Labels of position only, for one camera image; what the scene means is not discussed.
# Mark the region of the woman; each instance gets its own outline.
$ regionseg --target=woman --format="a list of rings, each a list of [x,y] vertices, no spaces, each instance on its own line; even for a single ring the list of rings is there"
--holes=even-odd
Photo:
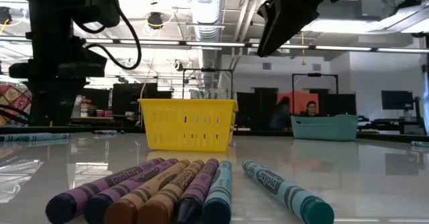
[[[274,131],[284,131],[286,121],[290,118],[289,97],[284,97],[275,107],[269,127]]]
[[[315,101],[309,101],[307,103],[307,110],[301,114],[301,117],[319,117]]]

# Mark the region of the tan crayon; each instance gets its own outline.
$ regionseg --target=tan crayon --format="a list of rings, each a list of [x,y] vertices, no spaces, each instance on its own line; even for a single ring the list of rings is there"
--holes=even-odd
[[[177,164],[115,201],[106,210],[105,224],[135,224],[137,211],[143,204],[189,165],[188,160],[180,160]]]
[[[168,224],[172,220],[174,205],[201,168],[202,160],[196,160],[137,211],[137,224]]]

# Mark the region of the ceiling duct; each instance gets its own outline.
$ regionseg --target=ceiling duct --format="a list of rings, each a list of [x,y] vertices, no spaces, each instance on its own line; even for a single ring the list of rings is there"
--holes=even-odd
[[[194,23],[204,24],[195,26],[198,41],[218,42],[221,39],[221,28],[216,25],[221,22],[222,0],[192,0],[192,16]],[[201,68],[220,68],[221,57],[217,50],[199,50],[198,61]],[[204,86],[216,86],[219,74],[204,74]]]

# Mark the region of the teal plastic bin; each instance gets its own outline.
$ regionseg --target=teal plastic bin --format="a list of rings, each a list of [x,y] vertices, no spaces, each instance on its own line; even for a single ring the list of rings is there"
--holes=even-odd
[[[357,132],[357,116],[291,117],[294,137],[297,139],[320,139],[354,141]]]

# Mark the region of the dark purple crayon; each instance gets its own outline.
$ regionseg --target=dark purple crayon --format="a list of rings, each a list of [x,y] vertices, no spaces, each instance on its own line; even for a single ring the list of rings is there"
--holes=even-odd
[[[71,221],[73,218],[83,213],[88,200],[99,192],[115,186],[163,161],[164,160],[161,158],[156,158],[138,166],[83,184],[72,190],[57,194],[46,205],[46,216],[49,221],[54,224]]]
[[[180,197],[176,224],[194,223],[198,219],[218,165],[216,159],[207,160]]]
[[[177,162],[179,162],[179,160],[175,158],[164,161],[155,167],[145,170],[142,173],[95,195],[86,204],[86,208],[84,210],[85,220],[89,224],[104,224],[106,210],[113,204],[113,202],[130,193],[146,181],[151,180],[153,177],[157,176],[159,173],[173,166]]]

